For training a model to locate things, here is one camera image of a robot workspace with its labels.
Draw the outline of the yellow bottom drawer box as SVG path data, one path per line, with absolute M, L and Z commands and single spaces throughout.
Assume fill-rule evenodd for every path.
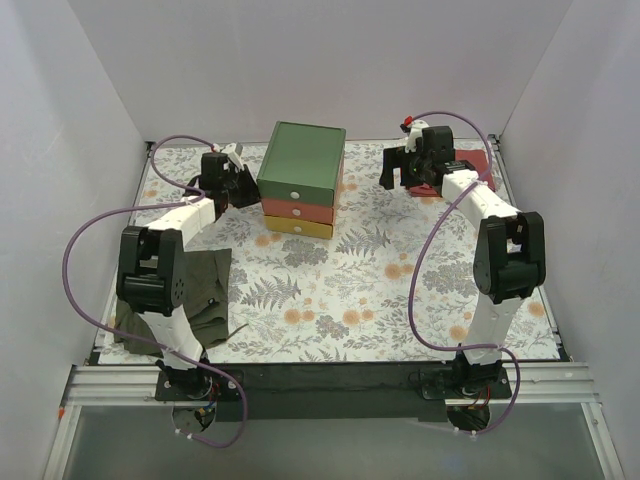
M 312 199 L 300 189 L 286 191 L 283 198 L 261 200 L 265 225 L 269 230 L 320 239 L 334 236 L 339 195 Z

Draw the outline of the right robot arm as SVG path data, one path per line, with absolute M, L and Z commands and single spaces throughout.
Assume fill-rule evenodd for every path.
M 456 157 L 452 130 L 422 120 L 402 126 L 404 145 L 383 152 L 380 185 L 427 185 L 458 210 L 477 233 L 473 277 L 479 291 L 464 342 L 455 348 L 444 384 L 475 397 L 500 379 L 504 342 L 522 303 L 546 278 L 544 221 L 502 200 L 479 172 Z

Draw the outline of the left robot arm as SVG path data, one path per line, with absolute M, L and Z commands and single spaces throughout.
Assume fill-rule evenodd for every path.
M 207 361 L 206 350 L 184 309 L 188 292 L 184 246 L 230 205 L 243 208 L 260 201 L 242 151 L 241 144 L 230 143 L 203 154 L 200 175 L 189 182 L 191 190 L 185 193 L 186 204 L 143 227 L 127 227 L 121 235 L 116 294 L 162 345 L 159 367 L 169 384 L 193 400 L 211 392 L 213 377 L 198 366 Z

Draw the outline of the pink drawer box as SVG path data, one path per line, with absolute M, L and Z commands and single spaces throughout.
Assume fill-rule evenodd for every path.
M 314 167 L 288 165 L 261 168 L 258 187 L 265 215 L 333 224 L 343 165 Z

